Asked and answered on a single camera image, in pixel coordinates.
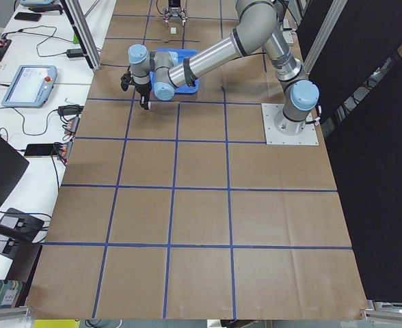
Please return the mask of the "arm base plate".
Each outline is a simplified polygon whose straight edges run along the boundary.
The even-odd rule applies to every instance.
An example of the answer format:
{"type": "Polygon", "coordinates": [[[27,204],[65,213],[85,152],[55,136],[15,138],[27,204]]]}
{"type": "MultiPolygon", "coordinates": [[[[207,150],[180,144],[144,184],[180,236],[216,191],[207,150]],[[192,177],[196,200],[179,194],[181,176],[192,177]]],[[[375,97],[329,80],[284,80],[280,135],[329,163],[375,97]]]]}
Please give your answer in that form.
{"type": "Polygon", "coordinates": [[[292,122],[283,112],[283,104],[262,103],[265,140],[268,146],[318,146],[314,124],[292,122]]]}

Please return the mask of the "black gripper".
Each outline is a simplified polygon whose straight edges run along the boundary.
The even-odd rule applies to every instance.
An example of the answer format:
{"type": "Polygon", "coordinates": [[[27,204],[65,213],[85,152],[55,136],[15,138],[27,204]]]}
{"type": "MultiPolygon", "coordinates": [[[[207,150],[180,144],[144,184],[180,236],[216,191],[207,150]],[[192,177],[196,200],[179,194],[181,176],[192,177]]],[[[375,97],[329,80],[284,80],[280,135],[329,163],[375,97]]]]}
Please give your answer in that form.
{"type": "MultiPolygon", "coordinates": [[[[132,85],[132,74],[130,70],[127,70],[121,77],[120,77],[120,87],[122,91],[126,92],[128,88],[132,85]]],[[[151,82],[147,82],[145,84],[133,82],[135,86],[135,90],[140,94],[140,107],[144,110],[150,109],[150,93],[152,91],[152,84],[151,82]]]]}
{"type": "Polygon", "coordinates": [[[182,26],[185,26],[187,22],[187,16],[185,15],[185,9],[182,7],[172,7],[169,6],[165,9],[165,14],[163,15],[163,20],[166,24],[169,23],[171,18],[179,18],[181,19],[182,26]]]}

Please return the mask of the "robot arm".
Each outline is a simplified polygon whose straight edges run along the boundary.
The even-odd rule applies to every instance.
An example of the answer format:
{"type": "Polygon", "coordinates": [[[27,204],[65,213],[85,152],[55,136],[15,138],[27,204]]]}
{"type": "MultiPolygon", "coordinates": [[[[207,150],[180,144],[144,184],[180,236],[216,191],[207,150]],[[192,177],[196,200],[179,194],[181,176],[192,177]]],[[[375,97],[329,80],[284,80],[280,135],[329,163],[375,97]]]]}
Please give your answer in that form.
{"type": "Polygon", "coordinates": [[[288,8],[286,1],[236,1],[239,22],[229,36],[182,59],[177,51],[151,51],[143,44],[134,44],[127,51],[129,66],[120,78],[120,87],[126,91],[133,86],[141,107],[148,109],[150,96],[170,101],[178,88],[195,87],[200,77],[262,50],[285,97],[273,124],[284,135],[298,135],[305,126],[317,123],[308,116],[319,108],[320,92],[284,38],[281,26],[288,8]]]}
{"type": "Polygon", "coordinates": [[[181,0],[168,0],[167,7],[163,10],[163,19],[168,24],[172,18],[180,20],[184,27],[187,22],[187,7],[181,5],[181,0]]]}

